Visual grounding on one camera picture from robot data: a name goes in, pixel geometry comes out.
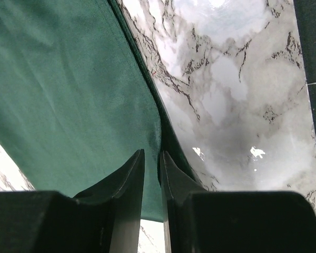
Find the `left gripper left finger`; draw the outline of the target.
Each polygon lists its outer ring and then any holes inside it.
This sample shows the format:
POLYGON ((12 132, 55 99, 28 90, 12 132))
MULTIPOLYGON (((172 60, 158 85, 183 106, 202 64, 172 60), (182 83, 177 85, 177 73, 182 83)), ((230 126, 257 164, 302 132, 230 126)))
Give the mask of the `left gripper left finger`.
POLYGON ((0 252, 137 252, 143 150, 74 197, 0 192, 0 252))

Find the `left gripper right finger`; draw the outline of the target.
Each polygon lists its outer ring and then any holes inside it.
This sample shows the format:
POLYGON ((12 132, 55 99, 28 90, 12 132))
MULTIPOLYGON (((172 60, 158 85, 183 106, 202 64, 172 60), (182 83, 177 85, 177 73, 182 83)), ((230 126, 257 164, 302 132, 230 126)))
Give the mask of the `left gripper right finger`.
POLYGON ((210 192, 163 151, 166 252, 316 252, 316 215, 291 191, 210 192))

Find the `dark green cloth napkin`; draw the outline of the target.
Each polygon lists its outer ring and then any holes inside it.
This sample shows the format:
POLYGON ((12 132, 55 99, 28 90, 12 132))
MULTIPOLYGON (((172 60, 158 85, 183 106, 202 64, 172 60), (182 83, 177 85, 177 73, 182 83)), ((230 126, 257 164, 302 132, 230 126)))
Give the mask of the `dark green cloth napkin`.
POLYGON ((154 33, 170 32, 138 1, 0 1, 0 144, 38 190, 67 196, 145 152, 141 217, 163 220, 161 150, 191 172, 166 87, 196 119, 187 83, 167 71, 154 33))

